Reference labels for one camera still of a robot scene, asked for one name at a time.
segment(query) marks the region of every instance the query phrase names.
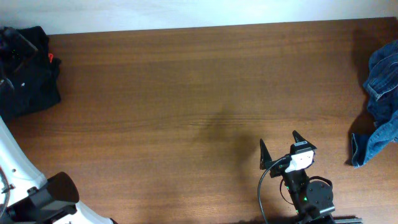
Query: blue denim fabric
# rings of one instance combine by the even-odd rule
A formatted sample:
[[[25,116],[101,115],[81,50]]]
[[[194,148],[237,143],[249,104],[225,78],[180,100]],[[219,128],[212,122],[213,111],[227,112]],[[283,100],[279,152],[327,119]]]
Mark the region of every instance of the blue denim fabric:
[[[368,111],[377,128],[372,135],[352,134],[352,163],[365,165],[390,142],[398,142],[398,40],[375,51],[369,59]]]

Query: black cable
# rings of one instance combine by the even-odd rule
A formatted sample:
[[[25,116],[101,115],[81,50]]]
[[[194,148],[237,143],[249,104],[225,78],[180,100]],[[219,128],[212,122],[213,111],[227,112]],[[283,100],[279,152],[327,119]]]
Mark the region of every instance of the black cable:
[[[285,157],[282,157],[280,159],[278,159],[273,165],[270,166],[270,168],[268,168],[261,176],[260,181],[259,181],[259,186],[257,188],[257,197],[259,200],[259,204],[260,204],[260,210],[261,210],[261,215],[264,218],[264,221],[266,222],[266,224],[268,224],[267,218],[266,218],[266,214],[264,213],[264,209],[262,209],[262,204],[261,204],[261,196],[260,196],[260,190],[261,190],[261,183],[262,180],[264,180],[264,177],[266,176],[266,174],[269,172],[269,170],[271,170],[275,165],[277,165],[280,161],[286,159]]]
[[[284,179],[282,179],[282,180],[280,181],[280,185],[279,185],[280,196],[282,196],[282,198],[283,198],[287,203],[289,203],[289,204],[291,204],[291,205],[294,205],[293,203],[288,202],[288,201],[286,200],[286,198],[284,197],[284,195],[282,194],[282,183],[283,183],[284,181],[285,181]]]

